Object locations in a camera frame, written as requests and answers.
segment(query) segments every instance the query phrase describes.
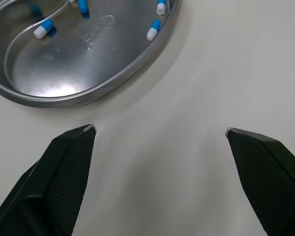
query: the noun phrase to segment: tray rim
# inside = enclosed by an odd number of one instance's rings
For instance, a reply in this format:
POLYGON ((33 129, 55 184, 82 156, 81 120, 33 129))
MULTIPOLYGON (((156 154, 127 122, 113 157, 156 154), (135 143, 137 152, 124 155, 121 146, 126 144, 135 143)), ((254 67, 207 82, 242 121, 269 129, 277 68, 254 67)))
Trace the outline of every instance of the tray rim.
MULTIPOLYGON (((4 3, 1 2, 0 10, 14 1, 15 0, 8 0, 4 3)), ((135 59, 133 59, 128 65, 126 65, 115 75, 92 88, 79 93, 61 97, 37 97, 11 90, 0 83, 0 95, 9 99, 10 101, 38 108, 73 107, 98 100, 99 98, 118 88, 152 58, 152 56, 163 45, 167 37, 170 35, 170 32, 174 27, 174 23, 178 17, 181 5, 182 0, 175 0, 174 5, 171 8, 171 12, 157 36, 135 59)))

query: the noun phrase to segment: blue and white capsule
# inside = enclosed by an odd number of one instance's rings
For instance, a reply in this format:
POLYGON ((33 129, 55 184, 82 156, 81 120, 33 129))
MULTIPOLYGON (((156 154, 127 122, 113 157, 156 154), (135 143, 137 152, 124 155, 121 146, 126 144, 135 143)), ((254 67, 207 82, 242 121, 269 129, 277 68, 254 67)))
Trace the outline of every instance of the blue and white capsule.
POLYGON ((40 26, 34 31, 36 38, 41 39, 44 37, 52 28, 54 27, 54 22, 50 19, 45 20, 40 26))
POLYGON ((158 0, 156 13, 159 16, 165 14, 166 0, 158 0))
POLYGON ((78 0, 79 10, 82 13, 87 13, 89 11, 88 4, 86 0, 78 0))
POLYGON ((151 28, 147 32, 148 41, 152 41, 160 29, 161 29, 161 22, 158 20, 153 21, 151 28))

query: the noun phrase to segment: white table surface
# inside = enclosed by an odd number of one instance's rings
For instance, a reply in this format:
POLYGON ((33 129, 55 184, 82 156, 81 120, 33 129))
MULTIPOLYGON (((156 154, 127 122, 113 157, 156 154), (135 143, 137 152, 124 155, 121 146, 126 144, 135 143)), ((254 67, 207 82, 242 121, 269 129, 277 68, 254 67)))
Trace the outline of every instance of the white table surface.
POLYGON ((265 236, 226 128, 295 155, 295 0, 185 0, 164 50, 84 107, 0 96, 0 204, 52 138, 98 134, 75 236, 265 236))

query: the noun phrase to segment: capsule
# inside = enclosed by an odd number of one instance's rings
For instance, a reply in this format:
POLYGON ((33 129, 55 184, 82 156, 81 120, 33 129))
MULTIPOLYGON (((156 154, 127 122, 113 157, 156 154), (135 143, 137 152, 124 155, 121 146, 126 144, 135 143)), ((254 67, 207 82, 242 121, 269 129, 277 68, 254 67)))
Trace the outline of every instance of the capsule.
POLYGON ((78 0, 79 9, 82 13, 87 13, 89 8, 86 0, 78 0))
POLYGON ((34 35, 36 38, 41 39, 44 37, 52 28, 54 27, 54 23, 52 20, 47 19, 34 31, 34 35))
POLYGON ((156 13, 161 16, 165 14, 166 0, 158 0, 156 13))
POLYGON ((147 39, 149 41, 152 41, 157 35, 157 33, 159 32, 160 28, 161 28, 161 22, 158 20, 153 21, 151 28, 147 32, 147 39))

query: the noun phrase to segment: metal tray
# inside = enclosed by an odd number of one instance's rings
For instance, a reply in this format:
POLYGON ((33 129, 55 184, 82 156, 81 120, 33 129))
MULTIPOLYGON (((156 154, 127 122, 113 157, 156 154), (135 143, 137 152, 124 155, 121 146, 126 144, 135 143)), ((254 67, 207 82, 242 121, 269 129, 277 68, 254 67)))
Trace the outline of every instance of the metal tray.
POLYGON ((0 94, 34 107, 70 107, 94 101, 139 70, 169 35, 182 0, 8 0, 0 4, 0 94), (43 39, 33 31, 45 19, 55 27, 43 39), (152 42, 153 20, 162 28, 152 42))

